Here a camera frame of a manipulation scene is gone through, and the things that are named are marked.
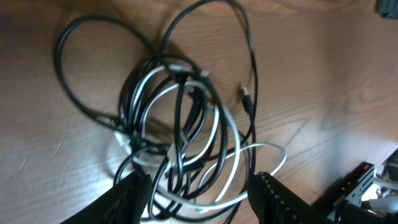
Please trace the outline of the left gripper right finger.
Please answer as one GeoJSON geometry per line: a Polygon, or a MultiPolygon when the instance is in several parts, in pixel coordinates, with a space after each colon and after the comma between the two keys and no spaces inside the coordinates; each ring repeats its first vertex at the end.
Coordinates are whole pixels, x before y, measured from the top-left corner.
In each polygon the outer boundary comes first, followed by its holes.
{"type": "Polygon", "coordinates": [[[250,175],[247,195],[260,224],[333,223],[267,172],[250,175]]]}

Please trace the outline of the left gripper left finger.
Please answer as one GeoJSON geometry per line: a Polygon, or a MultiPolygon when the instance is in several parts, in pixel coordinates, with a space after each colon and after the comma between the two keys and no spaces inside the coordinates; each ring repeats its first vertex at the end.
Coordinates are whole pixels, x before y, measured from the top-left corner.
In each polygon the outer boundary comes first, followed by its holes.
{"type": "Polygon", "coordinates": [[[138,224],[151,195],[151,177],[132,172],[62,224],[138,224]]]}

